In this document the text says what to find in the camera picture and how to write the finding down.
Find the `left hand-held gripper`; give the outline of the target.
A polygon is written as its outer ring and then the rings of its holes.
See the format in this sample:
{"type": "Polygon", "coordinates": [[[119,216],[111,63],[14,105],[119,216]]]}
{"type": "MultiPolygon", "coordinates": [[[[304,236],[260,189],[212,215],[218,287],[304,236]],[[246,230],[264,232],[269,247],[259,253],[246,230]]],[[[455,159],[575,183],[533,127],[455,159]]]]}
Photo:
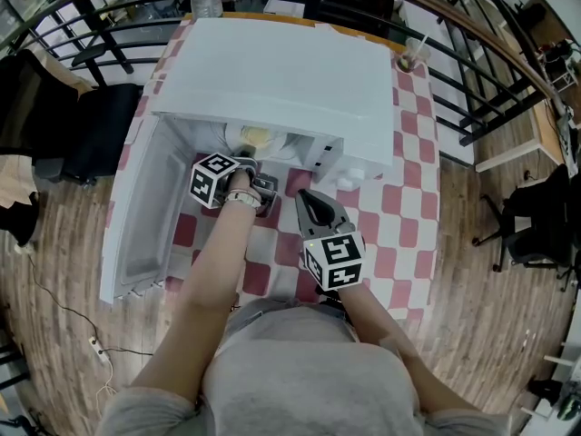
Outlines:
{"type": "Polygon", "coordinates": [[[231,178],[243,170],[250,179],[250,188],[260,196],[257,214],[268,217],[278,199],[278,179],[260,173],[255,151],[239,151],[232,156],[210,154],[192,167],[190,196],[207,209],[218,209],[226,201],[231,187],[231,178]]]}

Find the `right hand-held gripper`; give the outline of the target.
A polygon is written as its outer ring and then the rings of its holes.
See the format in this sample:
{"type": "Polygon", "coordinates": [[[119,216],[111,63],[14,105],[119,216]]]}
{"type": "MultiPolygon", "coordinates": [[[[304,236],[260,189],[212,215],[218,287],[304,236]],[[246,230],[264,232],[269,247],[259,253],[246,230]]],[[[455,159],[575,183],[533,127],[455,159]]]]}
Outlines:
{"type": "Polygon", "coordinates": [[[366,257],[361,232],[344,207],[325,193],[300,189],[295,197],[302,259],[324,292],[362,283],[366,257]]]}

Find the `person's left hand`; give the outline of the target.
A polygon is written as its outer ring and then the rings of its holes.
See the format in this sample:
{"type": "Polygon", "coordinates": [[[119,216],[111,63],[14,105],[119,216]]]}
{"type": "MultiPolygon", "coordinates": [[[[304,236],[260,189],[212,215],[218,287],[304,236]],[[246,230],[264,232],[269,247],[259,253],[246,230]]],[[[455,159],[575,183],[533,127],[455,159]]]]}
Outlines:
{"type": "Polygon", "coordinates": [[[230,177],[228,193],[248,193],[257,200],[261,200],[260,195],[251,187],[250,176],[243,169],[237,169],[230,177]]]}

